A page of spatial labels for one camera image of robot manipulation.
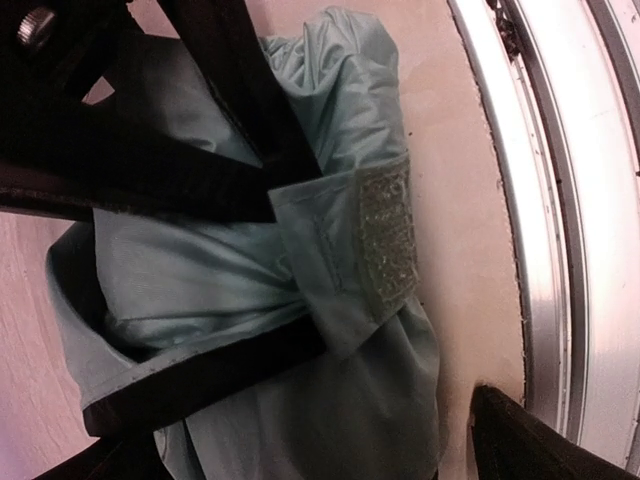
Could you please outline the mint green folding umbrella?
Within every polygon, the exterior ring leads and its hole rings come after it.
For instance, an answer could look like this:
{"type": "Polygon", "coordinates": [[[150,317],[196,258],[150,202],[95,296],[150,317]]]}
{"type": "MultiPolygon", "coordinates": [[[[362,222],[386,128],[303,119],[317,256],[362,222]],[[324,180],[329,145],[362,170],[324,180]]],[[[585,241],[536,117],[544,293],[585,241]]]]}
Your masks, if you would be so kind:
{"type": "Polygon", "coordinates": [[[436,336],[421,307],[398,51],[329,8],[261,46],[321,169],[271,223],[96,210],[46,258],[86,407],[170,362],[310,318],[314,359],[154,432],[167,479],[433,479],[436,336]]]}

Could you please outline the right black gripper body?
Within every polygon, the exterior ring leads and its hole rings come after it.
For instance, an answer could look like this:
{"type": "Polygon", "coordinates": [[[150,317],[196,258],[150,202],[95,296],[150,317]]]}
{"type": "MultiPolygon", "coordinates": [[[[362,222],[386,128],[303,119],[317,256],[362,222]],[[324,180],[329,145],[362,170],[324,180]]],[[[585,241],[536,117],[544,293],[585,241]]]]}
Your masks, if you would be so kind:
{"type": "Polygon", "coordinates": [[[125,1],[2,2],[2,163],[148,164],[147,128],[82,101],[141,31],[125,1]]]}

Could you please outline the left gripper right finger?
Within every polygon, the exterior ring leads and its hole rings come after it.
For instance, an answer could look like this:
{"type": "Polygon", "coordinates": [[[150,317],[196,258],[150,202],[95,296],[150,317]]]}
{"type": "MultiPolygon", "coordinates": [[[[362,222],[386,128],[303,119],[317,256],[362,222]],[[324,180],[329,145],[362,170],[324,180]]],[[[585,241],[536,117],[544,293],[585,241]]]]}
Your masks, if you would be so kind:
{"type": "Polygon", "coordinates": [[[571,443],[496,387],[471,400],[480,479],[632,479],[633,474],[571,443]]]}

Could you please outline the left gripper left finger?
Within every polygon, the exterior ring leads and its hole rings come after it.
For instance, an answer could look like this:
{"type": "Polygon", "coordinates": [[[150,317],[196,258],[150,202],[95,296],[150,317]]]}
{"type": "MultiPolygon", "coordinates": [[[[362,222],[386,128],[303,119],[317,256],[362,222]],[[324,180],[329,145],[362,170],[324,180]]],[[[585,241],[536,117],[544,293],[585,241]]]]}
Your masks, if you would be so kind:
{"type": "Polygon", "coordinates": [[[43,473],[45,479],[167,479],[155,431],[314,359],[326,350],[302,317],[255,337],[174,360],[130,380],[83,411],[97,442],[43,473]]]}

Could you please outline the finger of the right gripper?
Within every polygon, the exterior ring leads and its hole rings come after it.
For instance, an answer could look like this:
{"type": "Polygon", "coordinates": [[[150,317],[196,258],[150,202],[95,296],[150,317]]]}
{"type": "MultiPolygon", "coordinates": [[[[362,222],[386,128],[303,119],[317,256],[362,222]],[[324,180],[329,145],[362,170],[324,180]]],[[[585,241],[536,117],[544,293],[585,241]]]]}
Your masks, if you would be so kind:
{"type": "Polygon", "coordinates": [[[314,152],[243,1],[161,1],[211,94],[270,178],[319,178],[314,152]]]}
{"type": "Polygon", "coordinates": [[[264,172],[90,106],[1,43],[1,209],[87,221],[93,209],[271,223],[264,172]]]}

